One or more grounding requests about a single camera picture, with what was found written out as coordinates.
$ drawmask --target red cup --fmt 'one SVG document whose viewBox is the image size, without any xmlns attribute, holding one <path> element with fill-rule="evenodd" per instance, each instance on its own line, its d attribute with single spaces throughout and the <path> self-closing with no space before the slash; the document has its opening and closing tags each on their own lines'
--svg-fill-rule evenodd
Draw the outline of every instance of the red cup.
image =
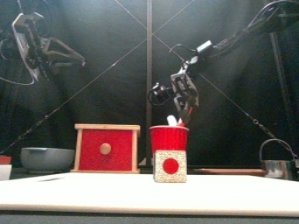
<svg viewBox="0 0 299 224">
<path fill-rule="evenodd" d="M 152 153 L 185 151 L 189 130 L 181 126 L 153 126 L 151 130 Z"/>
</svg>

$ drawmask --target black curtain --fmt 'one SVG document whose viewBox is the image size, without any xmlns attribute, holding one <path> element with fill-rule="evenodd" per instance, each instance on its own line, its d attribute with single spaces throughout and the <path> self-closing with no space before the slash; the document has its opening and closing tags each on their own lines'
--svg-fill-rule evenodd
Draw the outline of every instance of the black curtain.
<svg viewBox="0 0 299 224">
<path fill-rule="evenodd" d="M 1 29 L 8 32 L 6 27 L 18 14 L 17 4 L 6 1 L 1 4 L 9 9 L 1 11 Z M 48 80 L 41 77 L 30 86 L 0 82 L 1 149 L 40 120 L 41 125 L 6 151 L 13 156 L 14 165 L 20 165 L 22 147 L 75 150 L 75 123 L 136 124 L 141 126 L 141 161 L 148 149 L 147 117 L 152 117 L 152 125 L 163 125 L 167 124 L 165 117 L 176 115 L 171 101 L 153 107 L 149 115 L 145 113 L 147 1 L 34 0 L 22 1 L 22 5 L 28 11 L 44 15 L 48 35 L 83 55 L 87 65 L 65 68 L 58 74 L 49 75 Z M 183 44 L 193 49 L 207 40 L 217 44 L 248 25 L 263 6 L 261 0 L 153 0 L 153 84 L 160 82 L 169 87 L 171 74 L 180 69 L 180 59 L 169 54 L 175 45 Z M 287 33 L 283 33 L 280 41 L 281 54 L 288 55 L 284 63 L 292 79 L 288 85 L 293 96 L 292 111 L 297 102 L 297 66 L 288 66 L 297 65 L 297 57 L 292 55 L 297 43 L 297 38 L 291 38 L 297 36 L 293 30 L 297 31 L 296 24 L 283 31 Z M 185 49 L 175 51 L 183 58 L 191 57 Z M 0 63 L 4 78 L 28 82 L 29 75 L 18 59 L 0 59 Z M 199 89 L 200 107 L 188 126 L 188 165 L 257 167 L 259 146 L 268 136 L 244 111 L 276 137 L 293 144 L 272 39 L 268 34 L 252 38 L 228 55 L 196 69 L 192 78 Z M 289 155 L 273 146 L 265 157 L 289 158 Z"/>
</svg>

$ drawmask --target red object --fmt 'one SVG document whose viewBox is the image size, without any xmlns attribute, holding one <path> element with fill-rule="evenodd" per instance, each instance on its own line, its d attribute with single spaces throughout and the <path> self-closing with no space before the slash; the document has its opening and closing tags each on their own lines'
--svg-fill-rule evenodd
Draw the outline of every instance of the red object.
<svg viewBox="0 0 299 224">
<path fill-rule="evenodd" d="M 176 159 L 173 158 L 167 158 L 163 161 L 163 170 L 164 172 L 167 172 L 168 174 L 175 174 L 179 170 L 179 163 L 176 161 Z"/>
<path fill-rule="evenodd" d="M 113 149 L 107 155 L 99 147 L 108 143 Z M 80 170 L 131 171 L 132 169 L 132 131 L 84 129 L 80 146 Z"/>
<path fill-rule="evenodd" d="M 139 172 L 137 125 L 76 124 L 79 130 L 73 172 Z"/>
<path fill-rule="evenodd" d="M 9 165 L 12 163 L 12 157 L 0 156 L 0 165 Z"/>
<path fill-rule="evenodd" d="M 156 151 L 185 151 L 189 130 L 180 126 L 151 127 L 152 153 Z"/>
</svg>

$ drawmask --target metal pot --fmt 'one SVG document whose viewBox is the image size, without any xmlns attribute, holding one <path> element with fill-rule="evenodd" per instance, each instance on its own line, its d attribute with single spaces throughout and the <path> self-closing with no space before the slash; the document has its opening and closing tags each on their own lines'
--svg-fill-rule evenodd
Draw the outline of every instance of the metal pot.
<svg viewBox="0 0 299 224">
<path fill-rule="evenodd" d="M 292 154 L 292 160 L 263 160 L 261 151 L 264 148 L 264 145 L 269 142 L 279 142 L 283 144 L 287 148 L 287 150 Z M 259 149 L 259 160 L 261 163 L 263 170 L 265 171 L 265 177 L 272 179 L 287 179 L 287 180 L 297 180 L 297 173 L 295 168 L 295 161 L 296 161 L 296 155 L 292 151 L 291 146 L 287 144 L 285 141 L 271 138 L 263 142 Z"/>
<path fill-rule="evenodd" d="M 21 164 L 29 173 L 66 172 L 75 158 L 75 150 L 56 148 L 22 148 Z"/>
</svg>

